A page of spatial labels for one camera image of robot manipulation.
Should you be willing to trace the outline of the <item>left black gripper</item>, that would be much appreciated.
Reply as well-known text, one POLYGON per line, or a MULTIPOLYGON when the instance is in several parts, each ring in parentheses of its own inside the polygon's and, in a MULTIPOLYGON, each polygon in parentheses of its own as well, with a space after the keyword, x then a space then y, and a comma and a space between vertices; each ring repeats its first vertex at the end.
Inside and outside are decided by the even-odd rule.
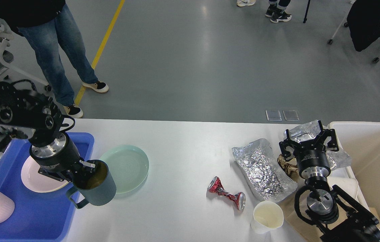
POLYGON ((45 147, 31 146, 30 156, 40 166, 38 173, 59 182, 73 180, 80 175, 93 175, 96 161, 82 160, 77 147, 67 133, 60 135, 45 147))

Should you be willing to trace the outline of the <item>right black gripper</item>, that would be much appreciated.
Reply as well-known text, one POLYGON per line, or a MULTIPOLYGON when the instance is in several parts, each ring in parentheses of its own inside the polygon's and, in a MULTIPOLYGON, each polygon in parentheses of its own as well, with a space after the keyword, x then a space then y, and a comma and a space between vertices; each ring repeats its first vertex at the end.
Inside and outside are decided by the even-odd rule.
POLYGON ((312 150, 298 148, 298 142, 291 139, 289 129, 285 130, 286 138, 279 142, 281 155, 285 161, 296 158, 301 178, 328 177, 331 174, 331 167, 326 151, 339 151, 335 130, 323 128, 321 120, 318 120, 318 126, 320 132, 313 139, 312 150))

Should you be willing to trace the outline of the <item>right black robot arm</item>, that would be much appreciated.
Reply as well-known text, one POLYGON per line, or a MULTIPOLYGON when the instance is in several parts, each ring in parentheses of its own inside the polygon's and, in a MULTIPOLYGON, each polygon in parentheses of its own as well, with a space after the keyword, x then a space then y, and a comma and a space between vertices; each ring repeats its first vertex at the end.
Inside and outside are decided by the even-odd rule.
POLYGON ((339 151, 334 129, 320 131, 313 139, 294 141, 290 130, 279 143, 286 161, 296 158, 299 176, 305 183, 295 194, 296 215, 322 232, 323 242, 379 242, 379 220, 338 185, 329 186, 331 167, 327 151, 339 151))

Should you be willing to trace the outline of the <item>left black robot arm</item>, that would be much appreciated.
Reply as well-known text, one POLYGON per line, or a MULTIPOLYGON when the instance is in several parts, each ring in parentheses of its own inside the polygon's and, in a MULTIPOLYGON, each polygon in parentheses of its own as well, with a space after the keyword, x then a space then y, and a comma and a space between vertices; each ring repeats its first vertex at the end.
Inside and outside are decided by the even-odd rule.
POLYGON ((67 134, 73 125, 64 124, 66 118, 51 97, 0 82, 0 130, 31 143, 29 154, 42 175, 84 184, 95 174, 98 162, 80 156, 67 134))

